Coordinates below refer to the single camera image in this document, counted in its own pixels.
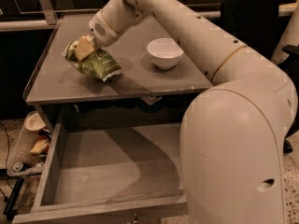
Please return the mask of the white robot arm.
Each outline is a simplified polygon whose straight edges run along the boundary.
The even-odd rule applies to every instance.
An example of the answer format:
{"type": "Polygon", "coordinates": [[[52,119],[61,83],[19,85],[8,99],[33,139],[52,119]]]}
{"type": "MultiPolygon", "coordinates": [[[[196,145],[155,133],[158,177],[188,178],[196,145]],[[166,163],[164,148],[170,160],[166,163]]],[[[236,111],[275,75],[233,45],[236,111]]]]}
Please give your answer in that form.
{"type": "Polygon", "coordinates": [[[286,224],[283,143],[296,116],[291,79],[178,0],[110,0],[94,17],[113,44],[151,15],[212,88],[187,108],[180,158],[192,224],[286,224]]]}

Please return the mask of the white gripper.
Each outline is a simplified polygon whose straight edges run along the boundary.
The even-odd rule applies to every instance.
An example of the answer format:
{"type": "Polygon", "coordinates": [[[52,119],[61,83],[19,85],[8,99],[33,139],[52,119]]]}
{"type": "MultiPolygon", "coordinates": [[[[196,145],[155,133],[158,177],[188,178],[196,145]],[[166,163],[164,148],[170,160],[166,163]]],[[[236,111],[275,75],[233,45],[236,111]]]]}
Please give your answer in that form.
{"type": "Polygon", "coordinates": [[[112,11],[99,10],[89,21],[89,27],[93,35],[82,36],[75,48],[78,61],[86,59],[96,50],[95,42],[99,47],[108,47],[122,35],[119,17],[112,11]]]}

